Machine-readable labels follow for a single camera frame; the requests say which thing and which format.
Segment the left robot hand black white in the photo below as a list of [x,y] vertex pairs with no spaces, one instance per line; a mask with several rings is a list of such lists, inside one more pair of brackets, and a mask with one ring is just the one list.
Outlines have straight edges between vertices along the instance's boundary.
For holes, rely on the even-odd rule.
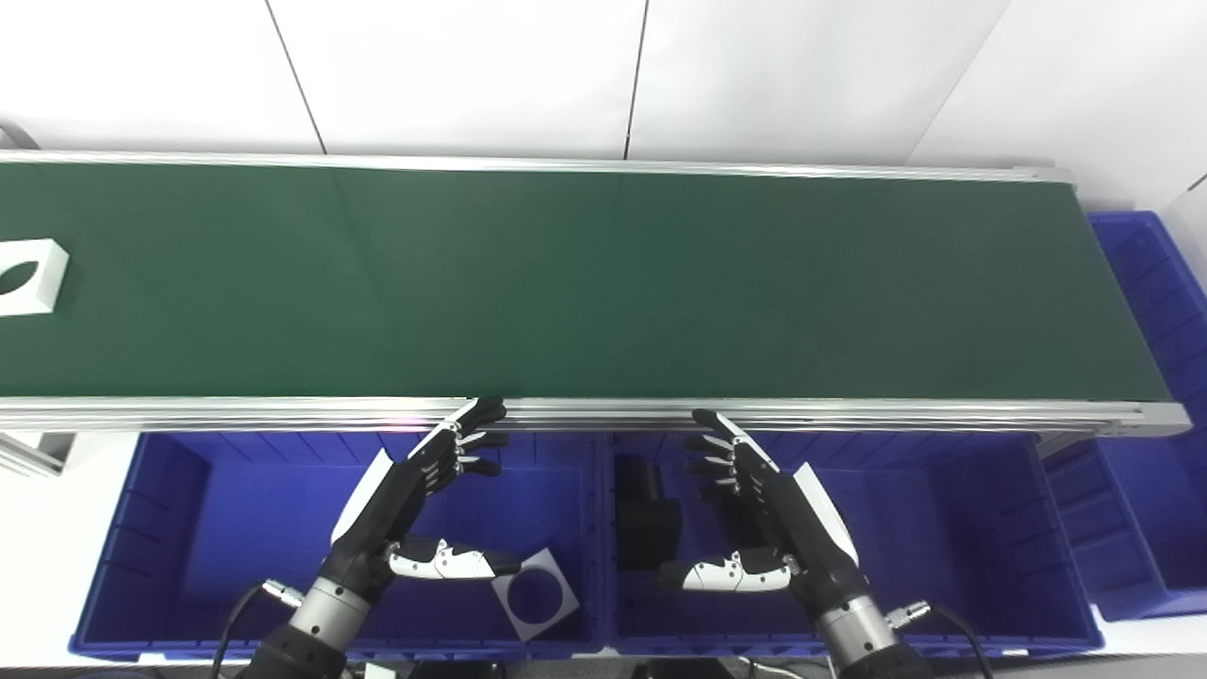
[[406,460],[391,461],[358,515],[333,542],[319,580],[377,604],[398,575],[450,581],[518,574],[521,560],[513,555],[409,533],[426,499],[461,474],[502,472],[476,451],[508,443],[507,434],[483,429],[505,416],[502,397],[478,397],[428,431]]

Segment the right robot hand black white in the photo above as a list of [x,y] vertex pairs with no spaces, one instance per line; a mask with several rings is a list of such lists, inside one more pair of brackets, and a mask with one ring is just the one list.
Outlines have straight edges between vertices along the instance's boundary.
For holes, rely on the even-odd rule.
[[853,542],[816,474],[782,470],[724,414],[695,408],[690,418],[707,433],[683,441],[698,453],[686,472],[705,478],[699,498],[736,516],[740,538],[725,554],[661,563],[660,584],[733,593],[789,590],[810,621],[870,602]]

